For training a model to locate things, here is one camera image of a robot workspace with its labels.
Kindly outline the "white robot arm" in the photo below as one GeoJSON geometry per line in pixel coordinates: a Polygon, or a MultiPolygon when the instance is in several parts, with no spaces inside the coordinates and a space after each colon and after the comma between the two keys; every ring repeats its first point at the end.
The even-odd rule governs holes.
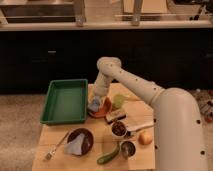
{"type": "Polygon", "coordinates": [[[101,57],[93,93],[104,97],[113,79],[153,109],[155,171],[208,171],[204,134],[195,98],[180,88],[164,89],[122,68],[117,57],[101,57]]]}

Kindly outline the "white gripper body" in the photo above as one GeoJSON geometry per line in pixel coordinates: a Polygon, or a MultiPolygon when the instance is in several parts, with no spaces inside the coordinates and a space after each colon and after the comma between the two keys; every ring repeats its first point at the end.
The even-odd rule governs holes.
{"type": "Polygon", "coordinates": [[[108,92],[109,92],[108,79],[105,75],[99,73],[93,85],[93,94],[95,96],[104,97],[108,94],[108,92]]]}

